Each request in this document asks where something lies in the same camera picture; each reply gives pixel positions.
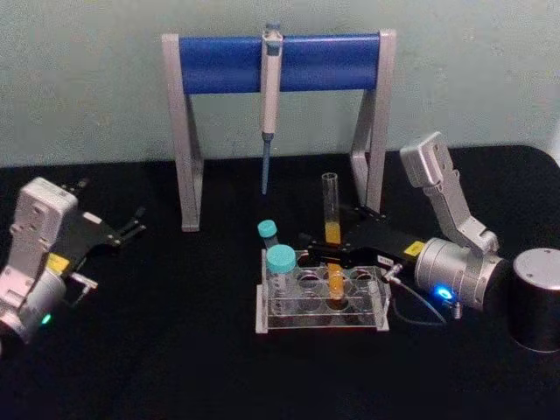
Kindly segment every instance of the yellow label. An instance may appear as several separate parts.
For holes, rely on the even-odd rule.
[[[408,254],[409,256],[417,256],[422,252],[422,249],[424,249],[424,245],[425,243],[423,242],[415,241],[412,245],[404,250],[404,253]]]
[[[62,274],[69,263],[66,258],[53,253],[49,254],[49,258],[46,260],[46,266],[58,275]]]

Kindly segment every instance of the black tabletop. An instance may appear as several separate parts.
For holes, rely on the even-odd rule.
[[[521,146],[451,156],[501,256],[560,248],[560,170],[550,157]],[[171,162],[0,170],[3,262],[18,189],[36,176],[88,177],[84,210],[117,227],[144,205],[148,226],[120,255],[88,261],[81,272],[99,289],[0,364],[0,418],[557,418],[560,353],[517,346],[503,318],[465,310],[446,328],[390,316],[383,333],[255,334],[256,224],[274,219],[293,245],[300,232],[321,235],[323,172],[337,172],[341,202],[356,204],[346,156],[274,158],[266,199],[260,160],[208,161],[201,230],[184,234]],[[441,237],[394,152],[382,206],[396,228]]]

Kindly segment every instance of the black cylinder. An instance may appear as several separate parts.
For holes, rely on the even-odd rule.
[[[525,251],[513,268],[507,311],[511,335],[529,350],[560,350],[560,251]]]

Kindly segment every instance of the light blue wall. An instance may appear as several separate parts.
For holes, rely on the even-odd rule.
[[[552,144],[560,4],[509,0],[0,0],[0,165],[172,156],[160,34],[398,31],[391,148]],[[285,94],[275,153],[346,151],[359,94]],[[200,96],[203,153],[261,153],[258,96]]]

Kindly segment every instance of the orange liquid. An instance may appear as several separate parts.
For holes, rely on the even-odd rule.
[[[329,243],[340,244],[340,224],[337,221],[325,223],[325,240]],[[344,277],[342,268],[338,264],[327,264],[329,273],[329,292],[331,299],[344,297]]]

